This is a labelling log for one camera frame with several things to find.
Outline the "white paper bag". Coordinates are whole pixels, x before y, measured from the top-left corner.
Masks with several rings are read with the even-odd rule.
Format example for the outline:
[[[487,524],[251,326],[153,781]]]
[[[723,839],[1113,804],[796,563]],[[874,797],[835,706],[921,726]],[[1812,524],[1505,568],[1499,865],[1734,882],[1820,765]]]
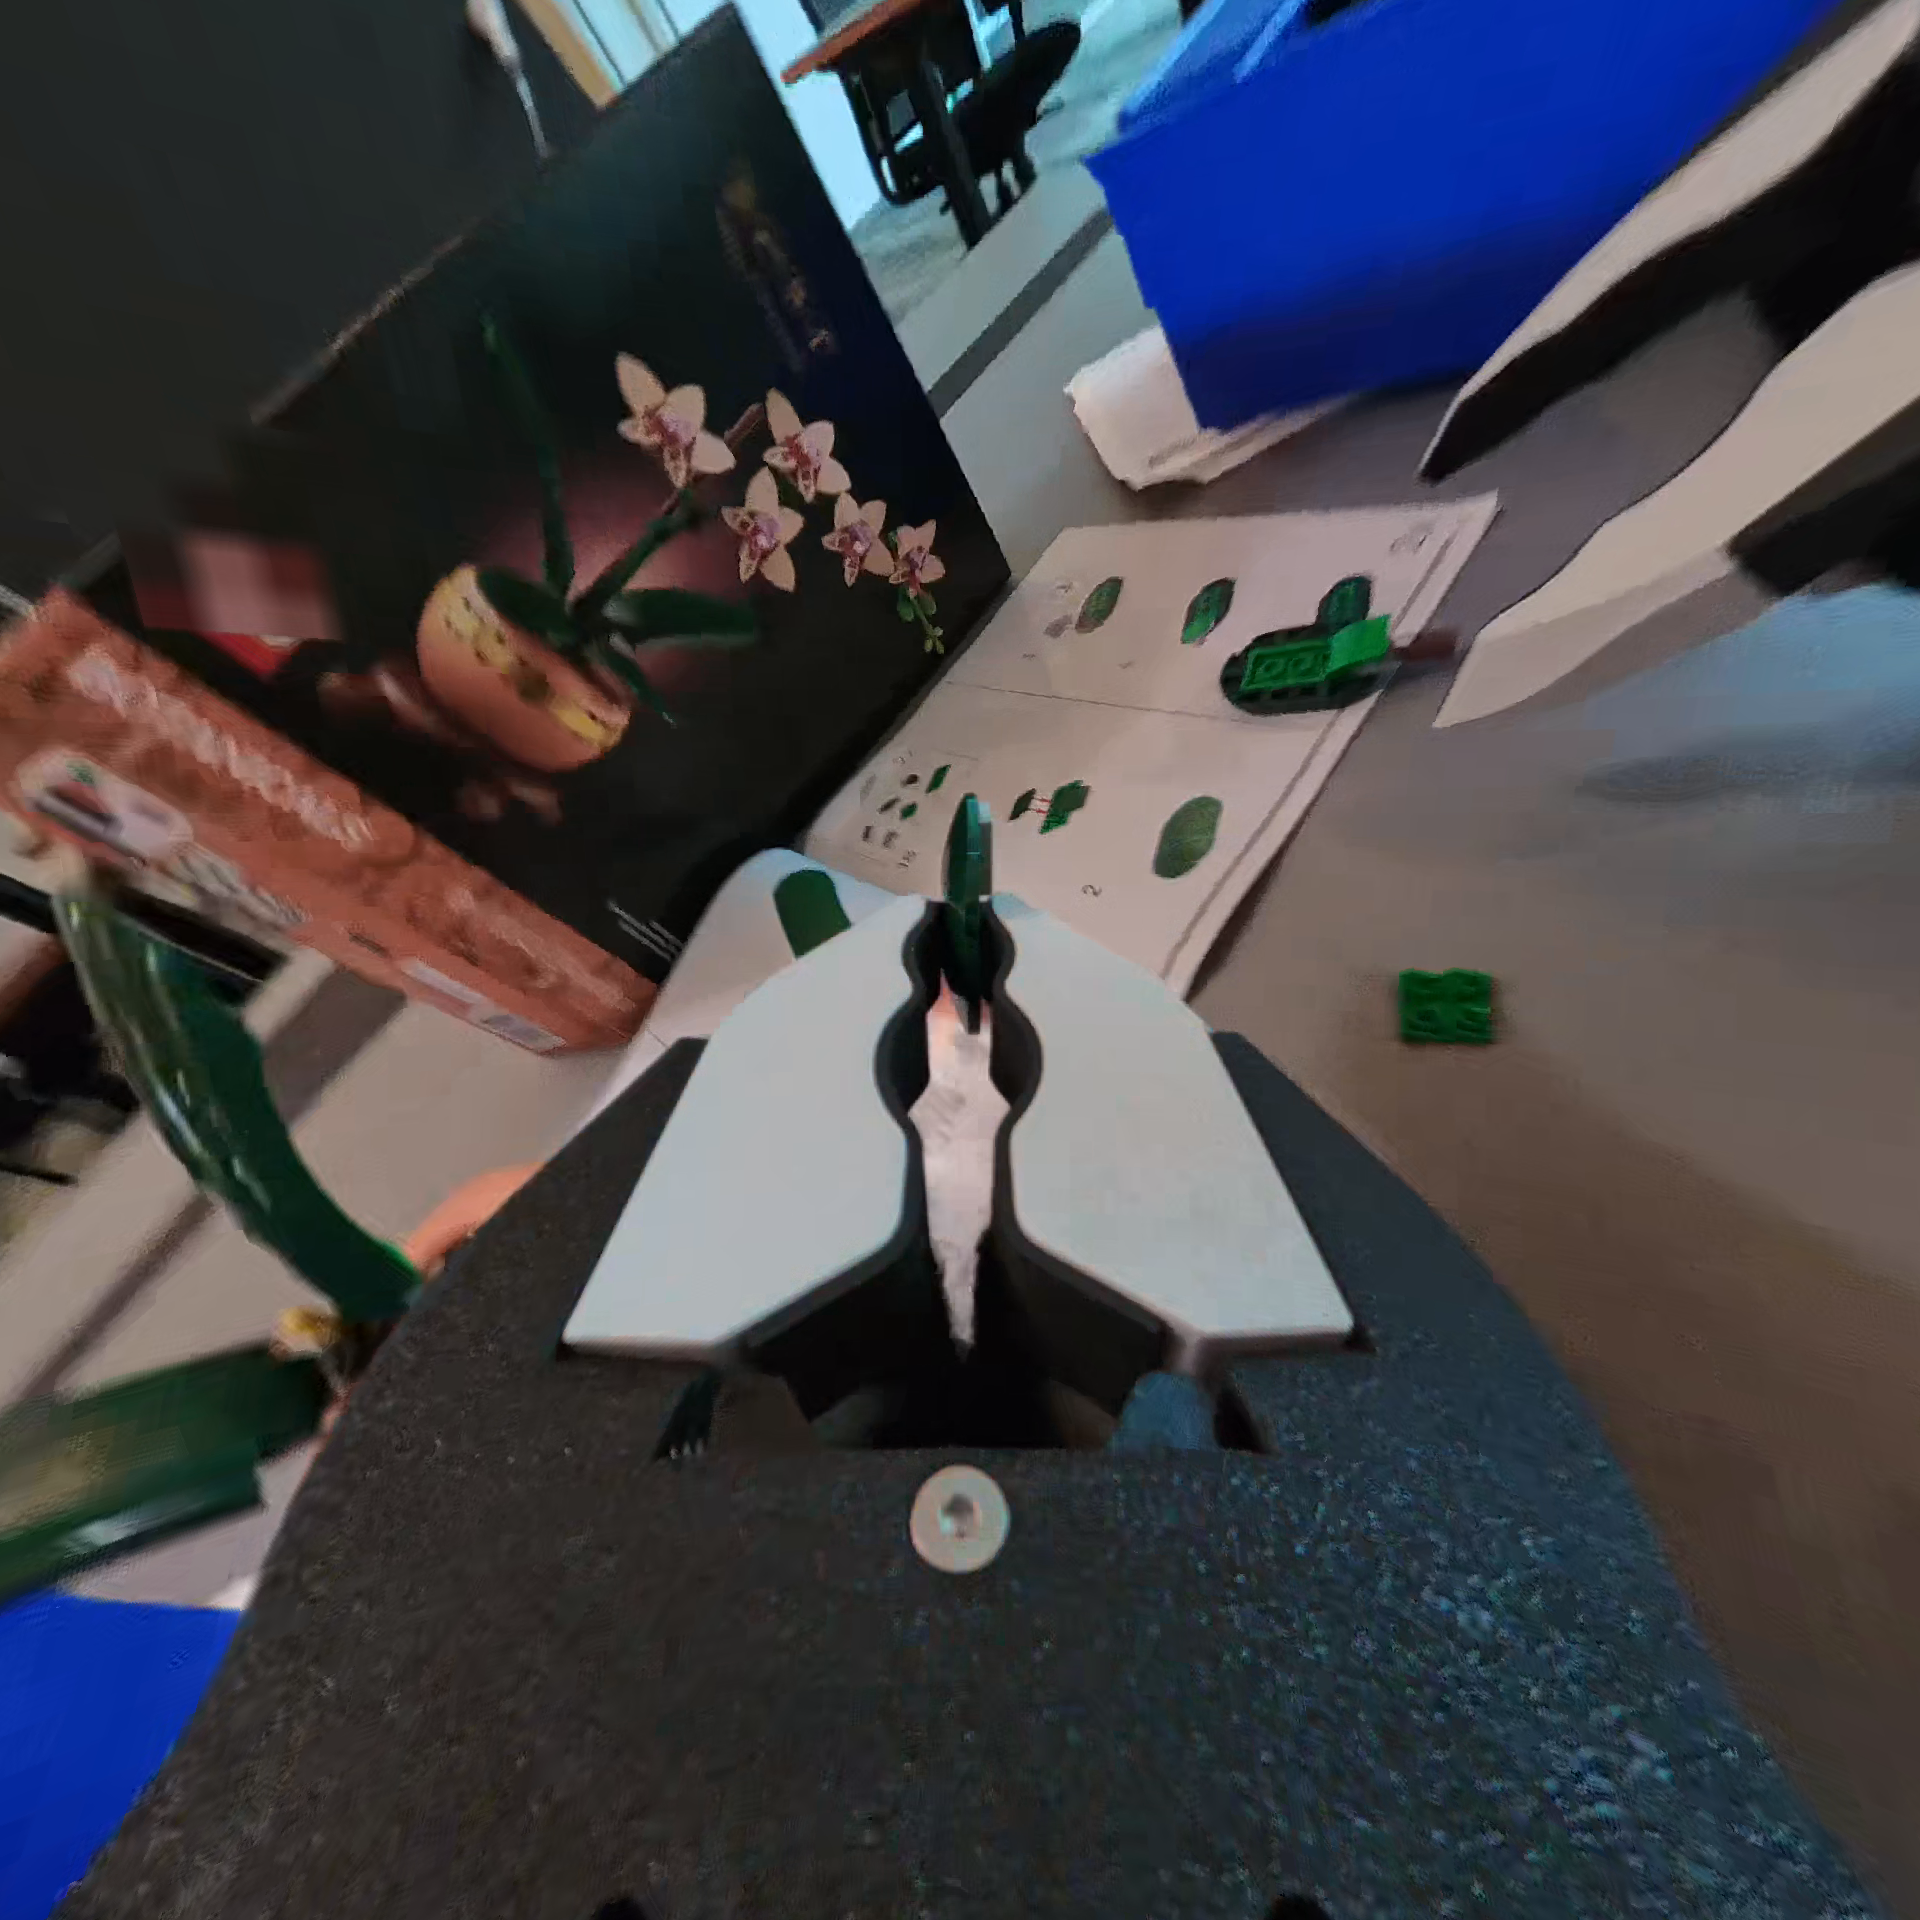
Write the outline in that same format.
[[[1078,370],[1067,398],[1099,465],[1132,492],[1217,483],[1350,402],[1330,398],[1237,429],[1206,429],[1159,323]]]

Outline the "black orchid picture box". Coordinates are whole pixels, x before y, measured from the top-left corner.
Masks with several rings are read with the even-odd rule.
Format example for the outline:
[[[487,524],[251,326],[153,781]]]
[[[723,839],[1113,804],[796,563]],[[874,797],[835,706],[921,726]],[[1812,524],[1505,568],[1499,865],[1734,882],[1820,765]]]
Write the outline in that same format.
[[[94,601],[657,984],[1008,580],[716,7]]]

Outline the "blue plastic tray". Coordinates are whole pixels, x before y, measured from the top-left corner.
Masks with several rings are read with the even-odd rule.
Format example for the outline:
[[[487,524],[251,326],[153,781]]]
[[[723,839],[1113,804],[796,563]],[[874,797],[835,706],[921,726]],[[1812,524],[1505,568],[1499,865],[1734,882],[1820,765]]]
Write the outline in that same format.
[[[233,1609],[39,1591],[3,1609],[3,1914],[48,1918],[166,1758]]]

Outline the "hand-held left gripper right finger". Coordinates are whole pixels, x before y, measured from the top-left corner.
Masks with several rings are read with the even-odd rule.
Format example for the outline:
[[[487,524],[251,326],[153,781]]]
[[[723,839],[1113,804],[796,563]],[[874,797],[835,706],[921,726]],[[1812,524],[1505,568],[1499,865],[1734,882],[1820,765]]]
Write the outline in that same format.
[[[1154,972],[991,896],[989,1320],[1052,1378],[1214,1377],[1356,1313],[1214,1029]]]

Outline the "brown printed carton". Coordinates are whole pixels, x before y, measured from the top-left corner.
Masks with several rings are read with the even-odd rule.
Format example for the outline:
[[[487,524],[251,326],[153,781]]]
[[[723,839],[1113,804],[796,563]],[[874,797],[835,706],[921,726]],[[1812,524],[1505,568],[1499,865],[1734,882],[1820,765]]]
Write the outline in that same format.
[[[60,590],[3,631],[3,808],[94,865],[525,1053],[621,1049],[655,999],[633,967]]]

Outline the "blue plastic bin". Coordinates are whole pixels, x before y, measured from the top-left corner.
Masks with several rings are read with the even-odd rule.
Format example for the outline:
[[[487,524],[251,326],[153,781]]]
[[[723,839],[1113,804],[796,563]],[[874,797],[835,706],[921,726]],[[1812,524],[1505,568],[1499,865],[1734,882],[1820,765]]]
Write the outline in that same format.
[[[1471,371],[1831,4],[1207,4],[1089,160],[1203,429]]]

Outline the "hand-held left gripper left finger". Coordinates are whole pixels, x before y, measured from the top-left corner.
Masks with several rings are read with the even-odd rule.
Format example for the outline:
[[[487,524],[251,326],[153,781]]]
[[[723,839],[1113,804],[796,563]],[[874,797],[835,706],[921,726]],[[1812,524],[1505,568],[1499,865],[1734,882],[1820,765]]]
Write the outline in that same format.
[[[746,997],[691,1073],[565,1350],[877,1384],[952,1355],[929,1243],[942,916],[896,896]]]

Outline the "black office chair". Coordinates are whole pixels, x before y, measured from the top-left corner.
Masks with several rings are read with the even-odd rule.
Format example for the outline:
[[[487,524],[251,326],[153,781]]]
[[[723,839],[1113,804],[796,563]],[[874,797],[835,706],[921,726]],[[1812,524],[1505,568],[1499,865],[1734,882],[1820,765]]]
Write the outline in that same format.
[[[994,205],[1008,205],[1031,188],[1037,173],[1024,143],[1044,116],[1044,99],[1068,71],[1081,38],[1075,20],[1014,28],[1008,52],[987,66],[952,109],[952,126],[974,178],[994,188]]]

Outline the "green brick leaf assembly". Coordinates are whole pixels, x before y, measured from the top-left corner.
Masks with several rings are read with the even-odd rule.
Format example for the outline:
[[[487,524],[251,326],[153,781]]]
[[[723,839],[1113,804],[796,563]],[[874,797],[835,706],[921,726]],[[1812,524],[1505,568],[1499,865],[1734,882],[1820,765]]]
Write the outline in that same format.
[[[1458,652],[1451,626],[1420,626],[1400,641],[1383,612],[1320,618],[1254,639],[1223,665],[1220,692],[1241,714],[1330,712],[1374,697],[1403,668],[1451,665]]]

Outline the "open instruction booklet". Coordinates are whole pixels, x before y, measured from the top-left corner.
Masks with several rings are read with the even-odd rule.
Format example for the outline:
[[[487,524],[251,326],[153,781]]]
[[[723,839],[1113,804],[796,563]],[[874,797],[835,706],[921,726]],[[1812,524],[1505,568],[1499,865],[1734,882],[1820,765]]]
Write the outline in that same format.
[[[1189,997],[1238,903],[1364,726],[1245,714],[1227,665],[1313,631],[1332,590],[1414,636],[1488,536],[1498,493],[1059,534],[894,734],[801,829],[851,919],[938,892],[955,804],[989,805],[994,889]]]

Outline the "brick orchid plant model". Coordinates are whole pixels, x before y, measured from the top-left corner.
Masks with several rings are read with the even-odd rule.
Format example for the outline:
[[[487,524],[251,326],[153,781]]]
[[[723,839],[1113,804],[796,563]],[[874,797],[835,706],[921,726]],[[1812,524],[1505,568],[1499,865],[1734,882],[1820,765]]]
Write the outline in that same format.
[[[492,1168],[409,1240],[373,1238],[299,1158],[257,1042],[197,961],[95,880],[57,892],[50,911],[169,1154],[324,1307],[282,1311],[251,1347],[6,1409],[3,1603],[261,1510],[261,1472],[328,1432],[420,1290],[539,1171]]]

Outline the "bright green brick plate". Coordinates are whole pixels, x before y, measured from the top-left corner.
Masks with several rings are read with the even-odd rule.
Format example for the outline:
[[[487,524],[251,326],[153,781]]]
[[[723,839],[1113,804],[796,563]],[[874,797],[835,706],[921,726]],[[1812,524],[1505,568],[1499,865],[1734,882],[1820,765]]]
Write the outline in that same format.
[[[1498,1039],[1498,994],[1488,972],[1400,970],[1396,982],[1397,1042],[1410,1048],[1485,1048]]]

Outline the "dark green brick leaf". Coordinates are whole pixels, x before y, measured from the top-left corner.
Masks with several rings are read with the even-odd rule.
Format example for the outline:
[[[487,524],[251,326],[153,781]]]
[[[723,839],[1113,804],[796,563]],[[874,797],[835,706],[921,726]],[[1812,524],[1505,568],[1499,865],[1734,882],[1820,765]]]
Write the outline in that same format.
[[[991,896],[991,819],[984,801],[964,795],[945,842],[942,970],[967,1035],[981,1033],[989,997],[987,914]]]

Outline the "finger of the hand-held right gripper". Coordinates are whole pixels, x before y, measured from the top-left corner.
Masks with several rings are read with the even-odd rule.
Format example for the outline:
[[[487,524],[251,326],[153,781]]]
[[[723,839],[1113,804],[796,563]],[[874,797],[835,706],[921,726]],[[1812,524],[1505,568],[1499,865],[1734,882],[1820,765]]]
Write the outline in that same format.
[[[1420,479],[1479,462],[1717,299],[1746,296],[1793,348],[1915,262],[1916,7],[1858,7],[1530,307],[1451,398]]]
[[[1916,272],[1890,272],[1795,347],[1688,469],[1495,615],[1435,726],[1462,730],[1544,696],[1734,573],[1776,597],[1797,590],[1915,507]]]

